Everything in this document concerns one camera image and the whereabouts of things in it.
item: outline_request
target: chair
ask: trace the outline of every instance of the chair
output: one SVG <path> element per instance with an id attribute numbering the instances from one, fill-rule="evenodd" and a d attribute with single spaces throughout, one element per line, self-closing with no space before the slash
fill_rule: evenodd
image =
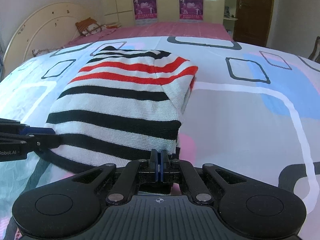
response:
<path id="1" fill-rule="evenodd" d="M 320 36 L 316 38 L 315 48 L 308 59 L 320 64 Z"/>

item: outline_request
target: wooden door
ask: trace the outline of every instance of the wooden door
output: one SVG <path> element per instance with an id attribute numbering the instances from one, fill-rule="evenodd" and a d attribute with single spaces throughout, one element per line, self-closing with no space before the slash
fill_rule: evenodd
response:
<path id="1" fill-rule="evenodd" d="M 272 10 L 273 0 L 238 0 L 234 40 L 265 47 Z"/>

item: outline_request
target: white headboard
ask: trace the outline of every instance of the white headboard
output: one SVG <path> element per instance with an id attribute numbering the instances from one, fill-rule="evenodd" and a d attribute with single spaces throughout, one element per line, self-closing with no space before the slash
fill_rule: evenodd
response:
<path id="1" fill-rule="evenodd" d="M 90 17 L 81 5 L 59 2 L 30 15 L 13 35 L 4 54 L 2 79 L 24 61 L 33 57 L 33 49 L 55 49 L 79 36 L 76 22 Z"/>

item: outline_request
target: patterned bed sheet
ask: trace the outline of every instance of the patterned bed sheet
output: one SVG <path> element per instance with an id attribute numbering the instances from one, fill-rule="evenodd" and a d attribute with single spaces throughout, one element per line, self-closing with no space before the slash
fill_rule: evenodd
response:
<path id="1" fill-rule="evenodd" d="M 52 103 L 106 46 L 157 49 L 199 70 L 180 128 L 181 158 L 241 173 L 294 192 L 307 208 L 303 240 L 320 228 L 320 64 L 292 54 L 208 38 L 142 37 L 98 41 L 23 63 L 0 83 L 0 118 L 44 126 Z M 72 174 L 29 153 L 0 163 L 0 240 L 18 239 L 11 208 L 24 191 Z"/>

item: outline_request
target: striped sweater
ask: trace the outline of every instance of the striped sweater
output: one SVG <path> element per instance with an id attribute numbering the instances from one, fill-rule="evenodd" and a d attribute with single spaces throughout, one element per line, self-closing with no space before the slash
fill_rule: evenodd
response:
<path id="1" fill-rule="evenodd" d="M 51 150 L 88 168 L 125 166 L 150 150 L 176 153 L 178 131 L 194 76 L 190 61 L 158 50 L 105 47 L 69 82 L 51 107 L 46 127 L 62 136 Z"/>

